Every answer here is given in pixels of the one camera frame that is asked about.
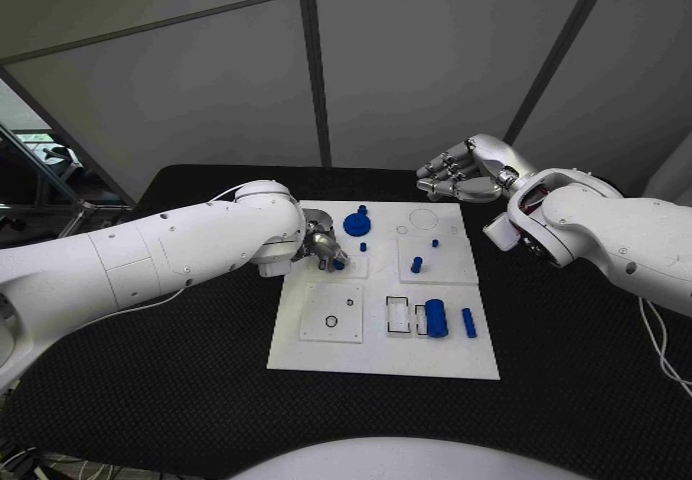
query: blue object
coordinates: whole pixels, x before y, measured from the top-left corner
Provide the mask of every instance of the blue object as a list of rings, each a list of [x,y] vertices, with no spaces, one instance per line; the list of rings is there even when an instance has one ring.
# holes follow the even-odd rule
[[[362,237],[370,231],[368,215],[352,213],[343,220],[343,230],[352,237]]]
[[[428,321],[428,337],[445,337],[450,332],[447,330],[447,317],[444,316],[444,302],[437,298],[425,302],[425,318]]]
[[[421,273],[421,266],[422,266],[422,258],[415,257],[414,258],[414,264],[411,265],[411,271],[414,273]]]
[[[461,316],[464,317],[464,327],[466,327],[466,336],[468,338],[476,338],[476,325],[473,324],[471,309],[461,309]]]

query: metal frame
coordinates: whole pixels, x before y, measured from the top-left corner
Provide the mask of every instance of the metal frame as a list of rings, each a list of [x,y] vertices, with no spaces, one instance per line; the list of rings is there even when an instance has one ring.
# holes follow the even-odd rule
[[[11,130],[0,122],[0,137],[7,141],[13,147],[20,151],[22,155],[26,158],[26,161],[30,167],[35,169],[37,174],[37,184],[36,184],[36,200],[33,205],[10,205],[0,204],[0,212],[3,214],[9,212],[20,213],[40,213],[40,212],[73,212],[72,219],[65,225],[58,238],[68,237],[72,235],[82,223],[92,217],[94,213],[98,210],[104,211],[122,211],[130,209],[127,205],[99,205],[91,202],[86,202],[79,195],[72,190],[69,185],[65,183],[63,179],[55,174],[47,165],[43,163],[40,158],[33,154],[29,147],[24,145],[19,137],[14,135]],[[53,187],[58,193],[68,199],[69,205],[47,205],[47,186]]]

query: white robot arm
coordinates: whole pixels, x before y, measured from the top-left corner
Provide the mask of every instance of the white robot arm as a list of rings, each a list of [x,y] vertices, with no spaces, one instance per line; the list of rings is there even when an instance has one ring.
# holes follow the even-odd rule
[[[0,250],[0,391],[55,341],[105,315],[248,262],[261,276],[285,275],[313,254],[330,267],[349,262],[331,218],[303,210],[271,181],[246,184],[233,202]]]
[[[615,286],[692,316],[692,208],[623,198],[577,170],[538,172],[484,134],[435,157],[418,178],[432,200],[509,199],[506,213],[484,228],[502,250],[523,243],[558,268],[584,257]]]

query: black table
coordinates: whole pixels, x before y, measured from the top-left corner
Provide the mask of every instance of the black table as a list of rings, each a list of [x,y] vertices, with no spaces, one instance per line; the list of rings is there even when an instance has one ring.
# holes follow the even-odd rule
[[[409,172],[182,165],[160,172],[134,218],[261,178],[298,199],[427,200]],[[556,270],[497,251],[481,227],[503,206],[461,207],[502,381],[267,370],[282,279],[248,265],[59,341],[10,398],[3,435],[206,477],[388,435],[489,446],[594,478],[690,478],[692,399],[660,373],[636,298],[585,261]],[[670,360],[692,376],[692,324],[663,316]]]

